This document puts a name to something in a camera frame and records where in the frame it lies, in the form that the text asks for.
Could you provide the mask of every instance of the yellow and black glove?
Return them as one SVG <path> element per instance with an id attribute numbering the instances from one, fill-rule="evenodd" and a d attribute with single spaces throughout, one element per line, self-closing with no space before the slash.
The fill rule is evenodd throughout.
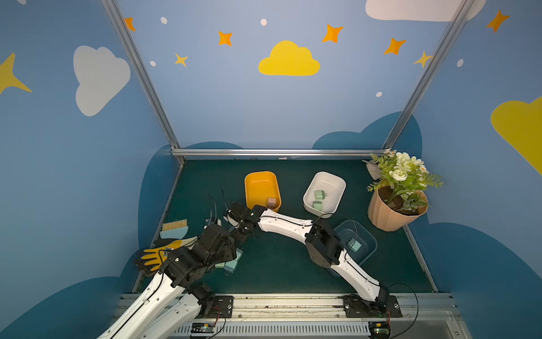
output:
<path id="1" fill-rule="evenodd" d="M 158 272 L 160 265 L 166 261 L 167 254 L 170 251 L 176 250 L 181 246 L 192 248 L 197 237 L 176 240 L 176 239 L 158 239 L 154 242 L 155 245 L 167 244 L 161 247 L 149 248 L 139 251 L 137 258 L 134 260 L 138 270 L 143 271 L 143 274 L 150 277 Z"/>

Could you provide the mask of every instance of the green charger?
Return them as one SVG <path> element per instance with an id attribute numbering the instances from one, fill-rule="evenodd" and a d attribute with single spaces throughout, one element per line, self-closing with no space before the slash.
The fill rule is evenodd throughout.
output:
<path id="1" fill-rule="evenodd" d="M 322 211 L 324 209 L 324 205 L 321 201 L 315 201 L 312 203 L 312 208 Z"/>
<path id="2" fill-rule="evenodd" d="M 324 200 L 326 198 L 326 193 L 322 190 L 314 191 L 314 197 L 316 200 Z"/>

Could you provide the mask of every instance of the ventilated metal panel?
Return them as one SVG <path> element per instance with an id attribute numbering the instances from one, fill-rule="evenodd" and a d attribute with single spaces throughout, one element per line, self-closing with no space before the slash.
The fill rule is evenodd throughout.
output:
<path id="1" fill-rule="evenodd" d="M 220 332 L 223 337 L 240 337 L 240 336 L 367 336 L 369 335 L 368 322 L 226 322 L 224 329 Z M 192 323 L 184 324 L 179 327 L 172 337 L 187 337 L 190 335 Z M 202 334 L 192 334 L 196 336 L 209 336 Z"/>

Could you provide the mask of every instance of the brush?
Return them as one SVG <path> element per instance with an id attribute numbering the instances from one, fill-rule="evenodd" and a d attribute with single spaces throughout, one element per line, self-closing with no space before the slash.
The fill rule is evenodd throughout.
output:
<path id="1" fill-rule="evenodd" d="M 160 237 L 162 239 L 182 239 L 188 232 L 188 223 L 186 219 L 168 222 L 162 225 Z"/>

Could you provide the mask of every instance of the beige flower pot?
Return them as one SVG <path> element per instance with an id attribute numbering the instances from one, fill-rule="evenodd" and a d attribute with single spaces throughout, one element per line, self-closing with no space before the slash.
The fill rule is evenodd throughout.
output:
<path id="1" fill-rule="evenodd" d="M 424 192 L 417 191 L 417 193 L 427 202 L 427 197 Z M 418 219 L 421 215 L 424 215 L 427 212 L 427 206 L 420 206 L 418 210 L 420 211 L 419 215 L 403 215 L 397 213 L 380 199 L 378 190 L 375 190 L 373 197 L 371 198 L 371 203 L 369 204 L 369 220 L 381 230 L 393 232 L 405 226 L 407 223 Z"/>

